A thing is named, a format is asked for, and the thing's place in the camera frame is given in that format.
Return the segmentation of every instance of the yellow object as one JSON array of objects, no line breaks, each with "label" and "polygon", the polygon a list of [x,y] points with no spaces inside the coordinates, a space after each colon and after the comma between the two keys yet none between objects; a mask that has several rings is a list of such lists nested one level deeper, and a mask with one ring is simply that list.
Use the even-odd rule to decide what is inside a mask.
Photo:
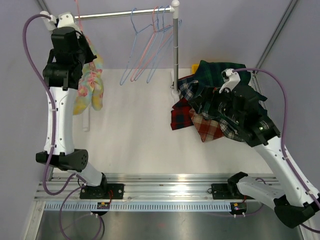
[{"label": "yellow object", "polygon": [[192,67],[191,67],[191,70],[192,70],[192,74],[195,74],[197,69],[199,67],[199,64],[193,64]]}]

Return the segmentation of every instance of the gray floor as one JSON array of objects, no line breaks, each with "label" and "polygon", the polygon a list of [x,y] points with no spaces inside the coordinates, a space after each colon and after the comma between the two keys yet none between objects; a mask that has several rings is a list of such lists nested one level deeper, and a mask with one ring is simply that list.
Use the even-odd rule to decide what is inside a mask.
[{"label": "gray floor", "polygon": [[[258,207],[249,206],[252,211]],[[70,225],[87,212],[63,212],[62,225]],[[102,240],[302,240],[298,228],[284,226],[274,212],[264,207],[245,218],[214,216],[205,212],[108,212],[103,217]],[[72,240],[89,240],[96,234],[99,221],[82,218],[65,230]],[[63,240],[58,212],[45,211],[37,240]]]}]

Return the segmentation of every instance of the pile of clothes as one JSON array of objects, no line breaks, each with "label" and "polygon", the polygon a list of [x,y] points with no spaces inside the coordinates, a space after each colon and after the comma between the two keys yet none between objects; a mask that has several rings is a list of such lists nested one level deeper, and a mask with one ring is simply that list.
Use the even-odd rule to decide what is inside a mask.
[{"label": "pile of clothes", "polygon": [[[244,142],[235,127],[230,121],[226,121],[223,116],[211,105],[211,101],[205,101],[202,96],[208,87],[220,88],[224,83],[222,71],[225,69],[245,68],[244,64],[232,62],[206,62],[202,60],[195,74],[183,77],[178,80],[178,87],[181,91],[182,99],[177,102],[171,111],[172,130],[182,129],[194,125],[199,133],[202,142],[208,142],[221,137],[227,137],[238,142]],[[239,72],[239,85],[248,85],[251,73],[248,71]],[[258,92],[256,93],[260,101],[267,98]],[[190,106],[191,100],[201,99],[204,101],[198,112]],[[261,114],[267,115],[267,111],[261,106]]]}]

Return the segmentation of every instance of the gray wall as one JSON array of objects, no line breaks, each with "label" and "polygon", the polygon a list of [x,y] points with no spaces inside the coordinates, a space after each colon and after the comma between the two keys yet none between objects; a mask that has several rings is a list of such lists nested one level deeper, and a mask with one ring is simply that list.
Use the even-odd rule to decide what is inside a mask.
[{"label": "gray wall", "polygon": [[[0,3],[0,239],[18,240],[42,174],[35,153],[44,146],[47,105],[22,43],[23,25],[39,9],[33,0]],[[41,19],[30,25],[28,40],[41,70],[51,46]]]},{"label": "gray wall", "polygon": [[[72,11],[74,0],[45,0],[55,15]],[[171,0],[78,0],[80,13],[101,14],[153,9]],[[190,68],[200,60],[233,61],[253,67],[263,53],[290,0],[180,0],[182,26],[179,30],[179,66]],[[166,18],[171,22],[172,15]],[[151,23],[151,16],[136,16],[138,29]],[[94,19],[83,22],[84,32],[105,59],[105,68],[125,68],[134,41],[130,17]],[[150,36],[143,33],[137,48]],[[160,65],[173,67],[169,52]]]},{"label": "gray wall", "polygon": [[[288,95],[286,145],[311,182],[320,189],[320,2],[301,0],[279,36],[264,69],[276,74]],[[283,96],[277,84],[258,75],[269,113],[283,126]],[[320,214],[317,216],[318,229]]]}]

